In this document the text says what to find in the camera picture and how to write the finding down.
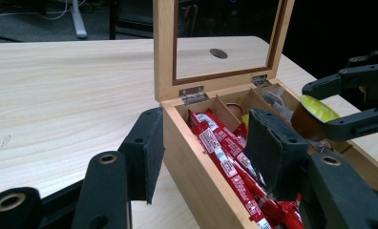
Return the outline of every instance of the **wooden table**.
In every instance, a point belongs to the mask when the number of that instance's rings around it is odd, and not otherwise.
[[[0,192],[41,197],[85,176],[89,160],[116,150],[154,100],[153,41],[0,44]],[[286,57],[278,78],[296,94],[314,80]],[[358,112],[339,96],[341,115]],[[378,134],[354,140],[378,167]],[[153,204],[133,202],[135,228],[199,228],[163,166]]]

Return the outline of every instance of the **green object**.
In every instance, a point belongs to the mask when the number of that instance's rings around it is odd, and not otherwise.
[[[303,94],[302,96],[300,96],[300,102],[306,110],[308,110],[313,116],[324,123],[340,117],[326,104],[309,95]]]
[[[242,116],[242,122],[244,122],[245,125],[248,126],[248,123],[249,123],[249,114],[244,114],[244,115]]]

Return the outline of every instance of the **red packet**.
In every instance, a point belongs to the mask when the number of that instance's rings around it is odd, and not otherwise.
[[[237,161],[232,161],[237,169],[245,185],[251,191],[258,202],[261,210],[267,216],[267,220],[271,225],[277,226],[285,220],[285,211],[274,200],[266,198],[264,189],[250,176]]]
[[[243,153],[245,145],[217,119],[215,114],[208,109],[205,114],[196,114],[196,118],[199,121],[207,121],[225,152],[238,161],[242,168],[256,179],[257,174],[251,165],[251,161]]]
[[[206,121],[201,121],[192,127],[192,132],[198,137],[200,143],[207,151],[214,164],[218,167],[225,180],[231,186],[241,203],[248,211],[250,219],[257,222],[260,228],[271,228],[258,203],[245,186],[238,171],[231,163],[226,153],[216,140]]]
[[[299,203],[297,201],[278,201],[278,204],[286,211],[283,225],[288,229],[303,229],[302,218],[299,215]]]
[[[242,147],[246,146],[246,139],[248,139],[248,126],[242,122],[233,133],[242,143]]]

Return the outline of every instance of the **metal hinge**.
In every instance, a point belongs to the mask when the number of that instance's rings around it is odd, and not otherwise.
[[[179,97],[182,98],[182,101],[185,105],[201,102],[207,99],[203,89],[203,86],[199,86],[195,88],[179,90]]]
[[[264,87],[270,86],[270,82],[267,80],[266,74],[252,77],[252,83],[257,88],[264,88]]]

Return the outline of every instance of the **lid frame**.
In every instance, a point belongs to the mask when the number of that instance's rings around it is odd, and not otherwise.
[[[177,98],[179,90],[203,86],[205,92],[251,83],[253,76],[276,77],[294,0],[280,0],[265,66],[177,79],[178,0],[153,0],[155,97]]]

